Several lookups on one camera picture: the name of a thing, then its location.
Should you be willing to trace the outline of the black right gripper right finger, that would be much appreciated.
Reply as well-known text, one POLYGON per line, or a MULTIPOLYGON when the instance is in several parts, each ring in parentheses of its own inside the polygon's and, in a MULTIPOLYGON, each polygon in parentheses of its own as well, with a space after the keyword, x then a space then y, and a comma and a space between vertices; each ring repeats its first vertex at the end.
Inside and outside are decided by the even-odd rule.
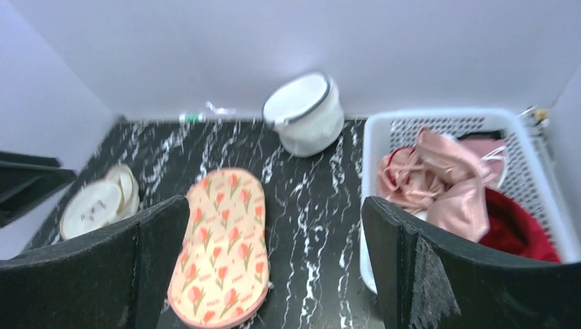
POLYGON ((386 328, 579 328, 580 265, 473 243, 380 197, 361 209, 386 328))

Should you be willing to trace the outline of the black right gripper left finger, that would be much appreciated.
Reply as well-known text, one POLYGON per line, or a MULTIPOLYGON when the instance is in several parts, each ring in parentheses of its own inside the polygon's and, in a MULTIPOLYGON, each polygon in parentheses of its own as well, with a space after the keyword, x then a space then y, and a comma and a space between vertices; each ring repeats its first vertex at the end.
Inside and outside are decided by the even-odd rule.
POLYGON ((155 328, 188 223, 179 195, 1 262, 2 328, 155 328))

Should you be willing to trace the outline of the floral mesh laundry bag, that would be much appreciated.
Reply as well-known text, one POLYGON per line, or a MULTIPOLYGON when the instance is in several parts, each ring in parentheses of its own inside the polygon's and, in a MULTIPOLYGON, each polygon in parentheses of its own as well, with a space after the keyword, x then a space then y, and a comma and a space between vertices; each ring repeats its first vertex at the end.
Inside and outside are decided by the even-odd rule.
POLYGON ((265 196, 245 169, 209 172, 186 194, 190 217, 167 291, 191 328, 233 328, 269 290, 265 196))

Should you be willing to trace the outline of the pink satin bra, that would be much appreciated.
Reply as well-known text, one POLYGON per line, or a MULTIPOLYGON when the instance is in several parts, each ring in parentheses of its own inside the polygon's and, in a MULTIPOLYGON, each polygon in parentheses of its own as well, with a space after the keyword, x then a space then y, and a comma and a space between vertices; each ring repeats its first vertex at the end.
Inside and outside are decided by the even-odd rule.
POLYGON ((486 188, 507 177, 506 142, 417 132, 413 146, 384 156, 377 169, 378 193, 406 212, 472 242, 490 230, 486 188))

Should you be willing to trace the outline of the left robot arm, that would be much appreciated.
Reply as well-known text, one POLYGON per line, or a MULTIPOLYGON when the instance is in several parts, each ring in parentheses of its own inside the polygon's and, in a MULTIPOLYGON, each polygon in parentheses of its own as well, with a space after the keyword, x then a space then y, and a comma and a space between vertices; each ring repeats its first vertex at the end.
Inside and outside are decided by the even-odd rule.
POLYGON ((76 172, 58 158, 1 152, 1 227, 74 182, 76 172))

